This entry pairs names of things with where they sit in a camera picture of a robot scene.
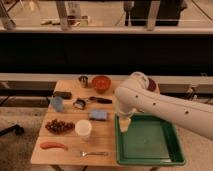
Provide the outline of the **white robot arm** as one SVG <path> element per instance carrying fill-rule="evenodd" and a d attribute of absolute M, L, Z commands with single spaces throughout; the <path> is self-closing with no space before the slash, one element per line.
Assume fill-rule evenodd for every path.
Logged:
<path fill-rule="evenodd" d="M 124 80 L 114 91 L 116 114 L 130 118 L 134 110 L 148 112 L 213 141 L 213 105 L 154 93 L 151 82 L 142 72 Z"/>

